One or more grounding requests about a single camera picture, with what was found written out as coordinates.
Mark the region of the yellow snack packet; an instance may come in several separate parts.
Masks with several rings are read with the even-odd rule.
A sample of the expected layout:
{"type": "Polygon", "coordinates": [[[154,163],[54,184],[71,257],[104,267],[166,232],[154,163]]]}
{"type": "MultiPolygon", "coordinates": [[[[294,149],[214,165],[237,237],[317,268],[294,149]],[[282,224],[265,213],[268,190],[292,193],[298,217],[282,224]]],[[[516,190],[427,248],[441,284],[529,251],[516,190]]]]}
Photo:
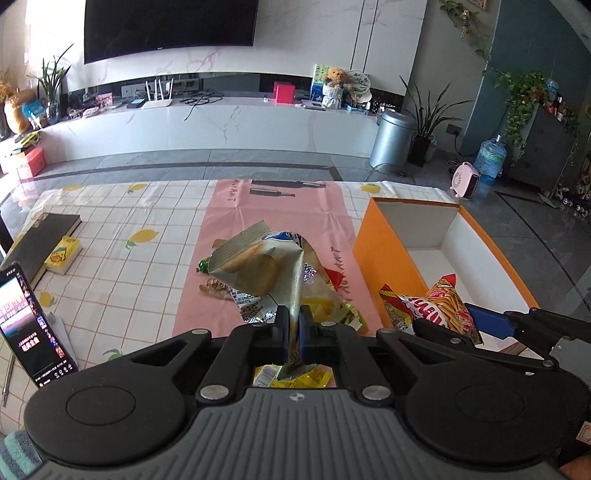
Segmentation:
{"type": "Polygon", "coordinates": [[[318,327],[318,351],[314,362],[301,361],[295,339],[297,353],[294,359],[283,366],[270,364],[257,367],[252,385],[277,389],[335,387],[351,392],[361,392],[369,386],[370,376],[377,367],[370,354],[370,348],[375,346],[374,340],[359,335],[346,324],[332,320],[315,323],[318,327]]]}

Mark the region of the red striped snack bag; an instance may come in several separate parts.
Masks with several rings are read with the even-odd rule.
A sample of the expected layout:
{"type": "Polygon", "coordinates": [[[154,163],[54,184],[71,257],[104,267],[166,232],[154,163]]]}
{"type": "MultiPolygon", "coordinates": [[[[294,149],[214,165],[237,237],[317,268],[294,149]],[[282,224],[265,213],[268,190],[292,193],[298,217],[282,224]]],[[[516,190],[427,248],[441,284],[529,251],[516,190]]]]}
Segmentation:
{"type": "Polygon", "coordinates": [[[476,323],[456,291],[457,276],[442,276],[423,296],[409,296],[394,293],[385,284],[379,296],[390,318],[394,330],[413,334],[413,323],[424,319],[468,337],[475,345],[483,343],[476,323]]]}

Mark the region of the beige bread snack bag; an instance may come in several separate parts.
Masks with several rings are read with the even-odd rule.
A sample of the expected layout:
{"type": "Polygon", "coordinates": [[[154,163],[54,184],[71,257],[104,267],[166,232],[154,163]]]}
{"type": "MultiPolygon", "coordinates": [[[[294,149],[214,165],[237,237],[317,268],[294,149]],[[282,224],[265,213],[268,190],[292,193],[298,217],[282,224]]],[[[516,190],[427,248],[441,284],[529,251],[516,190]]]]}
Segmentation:
{"type": "Polygon", "coordinates": [[[216,248],[207,273],[229,287],[246,323],[273,323],[279,309],[287,308],[287,362],[300,361],[296,339],[304,274],[300,235],[270,231],[260,221],[216,248]]]}

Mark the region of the gold candy bag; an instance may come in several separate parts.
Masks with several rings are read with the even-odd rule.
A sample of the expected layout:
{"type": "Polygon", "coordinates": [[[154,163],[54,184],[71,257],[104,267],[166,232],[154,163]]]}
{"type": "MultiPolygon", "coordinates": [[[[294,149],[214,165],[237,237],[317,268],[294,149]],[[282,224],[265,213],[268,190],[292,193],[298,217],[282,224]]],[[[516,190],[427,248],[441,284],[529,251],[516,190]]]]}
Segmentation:
{"type": "Polygon", "coordinates": [[[204,283],[199,285],[200,292],[204,295],[214,297],[219,300],[232,300],[231,289],[221,281],[215,278],[207,278],[204,283]]]}

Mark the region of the green snack packet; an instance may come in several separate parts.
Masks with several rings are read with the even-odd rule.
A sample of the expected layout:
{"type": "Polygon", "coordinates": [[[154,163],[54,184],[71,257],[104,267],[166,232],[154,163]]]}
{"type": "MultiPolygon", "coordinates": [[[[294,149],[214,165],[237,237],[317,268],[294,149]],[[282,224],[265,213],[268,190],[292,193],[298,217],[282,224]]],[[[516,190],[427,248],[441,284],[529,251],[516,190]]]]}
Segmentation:
{"type": "Polygon", "coordinates": [[[208,274],[209,273],[209,257],[204,258],[198,262],[197,271],[200,273],[208,274]]]}

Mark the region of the orange cardboard box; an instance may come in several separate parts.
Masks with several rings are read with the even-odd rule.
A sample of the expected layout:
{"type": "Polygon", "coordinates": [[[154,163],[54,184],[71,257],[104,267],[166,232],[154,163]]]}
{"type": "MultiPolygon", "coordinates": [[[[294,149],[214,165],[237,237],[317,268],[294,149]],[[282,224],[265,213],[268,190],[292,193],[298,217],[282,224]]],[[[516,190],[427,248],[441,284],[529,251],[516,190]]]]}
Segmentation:
{"type": "Polygon", "coordinates": [[[462,206],[374,197],[353,245],[374,303],[370,334],[390,327],[379,290],[423,296],[442,276],[457,277],[461,300],[503,313],[538,306],[523,280],[485,230],[462,206]]]}

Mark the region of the pink restaurant table mat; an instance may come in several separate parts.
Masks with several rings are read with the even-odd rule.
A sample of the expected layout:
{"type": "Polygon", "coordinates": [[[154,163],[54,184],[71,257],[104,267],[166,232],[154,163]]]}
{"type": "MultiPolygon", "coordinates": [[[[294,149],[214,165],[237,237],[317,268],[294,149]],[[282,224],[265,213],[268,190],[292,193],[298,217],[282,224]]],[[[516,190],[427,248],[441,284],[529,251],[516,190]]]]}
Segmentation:
{"type": "Polygon", "coordinates": [[[197,272],[200,260],[211,255],[217,240],[228,240],[253,224],[266,222],[270,231],[293,232],[314,248],[322,266],[342,274],[339,294],[359,310],[366,334],[382,326],[370,290],[353,257],[356,233],[369,206],[370,195],[345,182],[321,182],[317,188],[281,188],[279,196],[256,194],[248,180],[218,180],[208,193],[204,217],[193,242],[189,267],[178,301],[174,335],[204,327],[221,337],[239,325],[238,307],[202,293],[205,276],[197,272]]]}

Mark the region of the pink small heater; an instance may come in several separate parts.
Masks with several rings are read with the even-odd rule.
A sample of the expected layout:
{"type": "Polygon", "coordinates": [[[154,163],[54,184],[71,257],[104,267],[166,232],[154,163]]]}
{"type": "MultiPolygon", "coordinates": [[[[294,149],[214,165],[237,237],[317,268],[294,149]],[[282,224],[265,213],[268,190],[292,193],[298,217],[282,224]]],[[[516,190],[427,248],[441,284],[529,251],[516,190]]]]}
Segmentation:
{"type": "Polygon", "coordinates": [[[472,163],[463,162],[455,170],[451,189],[457,198],[472,199],[480,183],[480,173],[472,163]]]}

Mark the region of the blue water jug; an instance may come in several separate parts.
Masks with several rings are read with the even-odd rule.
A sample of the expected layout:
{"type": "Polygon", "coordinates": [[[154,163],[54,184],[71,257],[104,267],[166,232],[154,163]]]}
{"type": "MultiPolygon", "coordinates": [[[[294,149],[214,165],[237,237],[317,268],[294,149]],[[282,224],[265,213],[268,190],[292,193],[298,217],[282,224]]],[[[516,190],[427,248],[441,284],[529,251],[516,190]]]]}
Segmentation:
{"type": "Polygon", "coordinates": [[[499,134],[481,144],[474,167],[479,172],[480,181],[494,185],[501,174],[507,156],[503,137],[499,134]]]}

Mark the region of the dark grey cabinet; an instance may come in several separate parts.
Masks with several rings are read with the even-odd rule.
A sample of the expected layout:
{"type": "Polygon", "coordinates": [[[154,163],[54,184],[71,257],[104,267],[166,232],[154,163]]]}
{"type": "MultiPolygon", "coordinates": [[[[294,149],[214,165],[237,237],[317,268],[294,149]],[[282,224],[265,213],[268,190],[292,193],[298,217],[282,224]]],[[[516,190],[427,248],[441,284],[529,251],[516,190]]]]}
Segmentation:
{"type": "Polygon", "coordinates": [[[577,137],[544,109],[533,117],[527,139],[513,166],[505,173],[508,182],[552,194],[572,156],[577,137]]]}

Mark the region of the floor potted plant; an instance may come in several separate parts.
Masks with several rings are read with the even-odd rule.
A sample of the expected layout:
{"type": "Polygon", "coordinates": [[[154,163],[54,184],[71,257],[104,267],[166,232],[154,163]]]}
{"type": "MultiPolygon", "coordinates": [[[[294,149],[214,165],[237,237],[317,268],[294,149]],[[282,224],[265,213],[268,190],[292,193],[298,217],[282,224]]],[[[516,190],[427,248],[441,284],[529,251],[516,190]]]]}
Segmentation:
{"type": "Polygon", "coordinates": [[[416,130],[413,135],[408,162],[417,167],[423,167],[426,163],[428,151],[432,145],[432,137],[435,130],[448,121],[459,121],[460,118],[450,114],[450,111],[461,105],[471,103],[471,100],[460,100],[455,102],[446,102],[445,96],[452,83],[449,82],[435,99],[432,98],[432,92],[429,91],[423,96],[418,85],[412,79],[406,81],[400,77],[406,88],[406,96],[411,102],[411,107],[407,112],[414,119],[416,130]]]}

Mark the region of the silver trash can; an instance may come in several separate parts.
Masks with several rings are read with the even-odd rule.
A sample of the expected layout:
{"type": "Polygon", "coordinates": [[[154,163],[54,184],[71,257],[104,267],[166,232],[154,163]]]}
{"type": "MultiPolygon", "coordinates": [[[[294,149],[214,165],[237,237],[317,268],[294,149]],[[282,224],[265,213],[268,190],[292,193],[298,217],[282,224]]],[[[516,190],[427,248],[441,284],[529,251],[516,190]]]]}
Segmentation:
{"type": "Polygon", "coordinates": [[[377,136],[370,168],[398,173],[406,164],[412,138],[417,129],[415,119],[392,109],[385,109],[377,118],[377,136]]]}

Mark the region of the white marble tv cabinet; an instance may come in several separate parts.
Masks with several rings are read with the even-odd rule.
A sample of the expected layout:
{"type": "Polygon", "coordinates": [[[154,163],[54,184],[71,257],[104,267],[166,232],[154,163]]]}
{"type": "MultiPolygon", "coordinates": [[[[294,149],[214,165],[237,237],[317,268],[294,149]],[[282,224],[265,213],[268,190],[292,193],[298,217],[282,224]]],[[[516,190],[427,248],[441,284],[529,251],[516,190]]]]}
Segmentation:
{"type": "Polygon", "coordinates": [[[200,106],[175,102],[119,108],[41,131],[49,163],[168,150],[280,150],[369,157],[378,131],[372,116],[317,111],[260,98],[224,97],[200,106]]]}

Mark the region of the yellow tissue pack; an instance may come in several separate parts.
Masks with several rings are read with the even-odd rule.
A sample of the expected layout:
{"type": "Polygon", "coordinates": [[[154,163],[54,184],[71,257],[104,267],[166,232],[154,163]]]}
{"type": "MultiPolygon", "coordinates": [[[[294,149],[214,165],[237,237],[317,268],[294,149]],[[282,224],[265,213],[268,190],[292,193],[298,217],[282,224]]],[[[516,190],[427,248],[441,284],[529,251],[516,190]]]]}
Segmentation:
{"type": "Polygon", "coordinates": [[[44,262],[44,267],[56,274],[64,275],[82,250],[81,241],[64,236],[44,262]]]}

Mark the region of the hanging green ivy plant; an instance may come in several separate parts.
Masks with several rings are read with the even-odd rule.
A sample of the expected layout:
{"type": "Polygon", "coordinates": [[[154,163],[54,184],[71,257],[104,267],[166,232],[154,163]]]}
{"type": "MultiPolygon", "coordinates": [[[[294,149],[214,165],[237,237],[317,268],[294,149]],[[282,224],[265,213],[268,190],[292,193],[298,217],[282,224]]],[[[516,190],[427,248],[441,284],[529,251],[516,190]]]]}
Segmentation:
{"type": "Polygon", "coordinates": [[[546,97],[546,80],[541,72],[510,73],[489,65],[492,47],[489,36],[481,30],[479,13],[470,10],[462,1],[441,1],[440,9],[446,13],[458,28],[460,38],[466,40],[477,56],[487,64],[483,71],[485,78],[492,78],[495,86],[502,86],[507,92],[506,109],[500,120],[498,132],[507,145],[522,149],[525,144],[525,127],[531,120],[537,106],[546,97]]]}

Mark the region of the red box on cabinet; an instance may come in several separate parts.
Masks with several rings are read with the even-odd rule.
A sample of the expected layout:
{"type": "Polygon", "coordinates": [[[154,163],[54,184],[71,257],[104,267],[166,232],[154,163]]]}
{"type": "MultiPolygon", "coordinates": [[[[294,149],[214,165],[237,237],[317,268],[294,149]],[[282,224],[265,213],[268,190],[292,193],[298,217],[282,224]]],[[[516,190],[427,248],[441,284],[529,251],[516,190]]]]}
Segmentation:
{"type": "Polygon", "coordinates": [[[296,87],[292,83],[279,82],[273,84],[273,100],[276,104],[293,104],[296,87]]]}

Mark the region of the teddy bear in bag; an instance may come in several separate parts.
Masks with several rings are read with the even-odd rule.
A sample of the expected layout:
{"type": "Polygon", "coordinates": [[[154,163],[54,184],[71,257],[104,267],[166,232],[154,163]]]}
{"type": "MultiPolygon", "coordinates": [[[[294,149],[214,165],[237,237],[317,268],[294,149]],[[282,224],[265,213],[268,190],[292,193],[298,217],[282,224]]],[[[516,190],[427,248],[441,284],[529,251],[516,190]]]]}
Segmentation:
{"type": "Polygon", "coordinates": [[[339,67],[329,67],[322,84],[322,106],[325,109],[339,109],[342,106],[342,97],[351,90],[349,74],[339,67]]]}

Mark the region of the smartphone on stand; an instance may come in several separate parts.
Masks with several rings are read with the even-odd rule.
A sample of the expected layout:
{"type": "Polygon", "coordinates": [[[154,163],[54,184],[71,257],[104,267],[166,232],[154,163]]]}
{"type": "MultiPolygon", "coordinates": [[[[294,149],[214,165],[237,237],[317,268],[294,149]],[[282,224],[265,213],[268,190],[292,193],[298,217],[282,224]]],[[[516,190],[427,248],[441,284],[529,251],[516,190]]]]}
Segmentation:
{"type": "Polygon", "coordinates": [[[1,270],[0,307],[2,336],[38,388],[78,371],[17,262],[1,270]]]}

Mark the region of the white wifi router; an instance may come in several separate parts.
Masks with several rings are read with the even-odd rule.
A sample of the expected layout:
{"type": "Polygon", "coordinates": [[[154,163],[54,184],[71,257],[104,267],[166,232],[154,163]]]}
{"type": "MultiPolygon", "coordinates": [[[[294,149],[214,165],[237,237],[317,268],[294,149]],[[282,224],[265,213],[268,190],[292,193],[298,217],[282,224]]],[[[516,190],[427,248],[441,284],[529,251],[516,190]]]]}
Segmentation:
{"type": "Polygon", "coordinates": [[[142,109],[165,108],[172,104],[174,80],[171,79],[165,84],[161,79],[154,79],[152,83],[144,82],[145,102],[142,109]]]}

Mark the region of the black book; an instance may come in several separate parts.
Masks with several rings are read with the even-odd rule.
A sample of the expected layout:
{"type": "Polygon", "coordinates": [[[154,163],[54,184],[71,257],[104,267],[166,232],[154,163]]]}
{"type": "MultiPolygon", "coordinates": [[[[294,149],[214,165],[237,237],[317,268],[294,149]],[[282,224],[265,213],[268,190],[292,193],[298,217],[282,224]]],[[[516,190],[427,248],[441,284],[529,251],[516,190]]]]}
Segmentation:
{"type": "Polygon", "coordinates": [[[43,212],[16,241],[3,261],[5,269],[18,263],[31,287],[35,287],[46,272],[45,260],[64,236],[72,234],[81,223],[77,214],[43,212]]]}

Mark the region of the silver pen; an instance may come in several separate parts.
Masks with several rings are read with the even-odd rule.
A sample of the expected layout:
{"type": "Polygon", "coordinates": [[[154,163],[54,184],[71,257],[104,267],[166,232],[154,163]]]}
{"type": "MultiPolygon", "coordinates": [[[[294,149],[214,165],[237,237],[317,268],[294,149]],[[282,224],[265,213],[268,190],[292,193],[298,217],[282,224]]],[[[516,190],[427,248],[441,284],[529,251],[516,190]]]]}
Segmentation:
{"type": "Polygon", "coordinates": [[[8,366],[6,369],[6,375],[5,375],[5,379],[4,379],[4,383],[3,383],[3,387],[2,387],[2,392],[1,392],[1,406],[2,406],[2,408],[4,408],[6,406],[7,401],[8,401],[9,388],[10,388],[10,383],[11,383],[11,379],[12,379],[12,375],[13,375],[13,371],[14,371],[15,361],[16,361],[16,357],[15,357],[14,353],[11,353],[10,357],[9,357],[9,361],[8,361],[8,366]]]}

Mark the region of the red box on shelf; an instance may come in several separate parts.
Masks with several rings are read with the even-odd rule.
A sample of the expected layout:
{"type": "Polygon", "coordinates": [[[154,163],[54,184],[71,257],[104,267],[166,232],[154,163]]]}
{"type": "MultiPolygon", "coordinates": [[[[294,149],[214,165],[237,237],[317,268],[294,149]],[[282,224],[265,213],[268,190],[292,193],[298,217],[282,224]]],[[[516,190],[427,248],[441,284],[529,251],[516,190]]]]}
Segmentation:
{"type": "Polygon", "coordinates": [[[35,178],[46,167],[44,150],[37,146],[17,156],[16,174],[20,180],[35,178]]]}

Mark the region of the left potted green plant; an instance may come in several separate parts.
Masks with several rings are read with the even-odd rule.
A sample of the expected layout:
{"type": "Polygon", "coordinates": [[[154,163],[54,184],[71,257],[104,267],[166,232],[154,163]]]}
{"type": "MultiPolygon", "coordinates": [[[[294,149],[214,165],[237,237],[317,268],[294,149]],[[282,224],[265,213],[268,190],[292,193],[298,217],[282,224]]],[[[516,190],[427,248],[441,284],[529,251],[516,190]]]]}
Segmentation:
{"type": "Polygon", "coordinates": [[[58,57],[53,56],[51,61],[42,60],[41,74],[35,76],[40,87],[44,90],[46,96],[46,116],[48,123],[54,125],[61,119],[60,98],[62,83],[70,70],[70,66],[61,65],[65,55],[73,45],[68,46],[58,57]]]}

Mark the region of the large black television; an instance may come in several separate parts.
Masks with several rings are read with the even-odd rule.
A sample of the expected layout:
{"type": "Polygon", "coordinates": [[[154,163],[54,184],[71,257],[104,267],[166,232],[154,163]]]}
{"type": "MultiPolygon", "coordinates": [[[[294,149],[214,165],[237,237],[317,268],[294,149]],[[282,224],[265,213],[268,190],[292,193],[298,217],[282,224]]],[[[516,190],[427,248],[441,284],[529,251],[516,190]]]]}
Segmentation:
{"type": "Polygon", "coordinates": [[[252,0],[96,0],[85,5],[84,62],[202,46],[252,46],[252,0]]]}

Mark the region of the dried flower vase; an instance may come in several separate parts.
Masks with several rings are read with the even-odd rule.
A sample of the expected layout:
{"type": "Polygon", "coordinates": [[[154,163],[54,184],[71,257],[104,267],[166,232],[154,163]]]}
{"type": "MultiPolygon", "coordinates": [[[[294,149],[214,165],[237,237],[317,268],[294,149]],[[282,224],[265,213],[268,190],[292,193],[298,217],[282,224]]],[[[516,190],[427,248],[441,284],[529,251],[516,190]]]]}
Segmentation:
{"type": "Polygon", "coordinates": [[[34,89],[20,89],[13,85],[13,77],[10,69],[1,72],[1,104],[9,129],[20,135],[32,129],[23,107],[36,99],[34,89]]]}

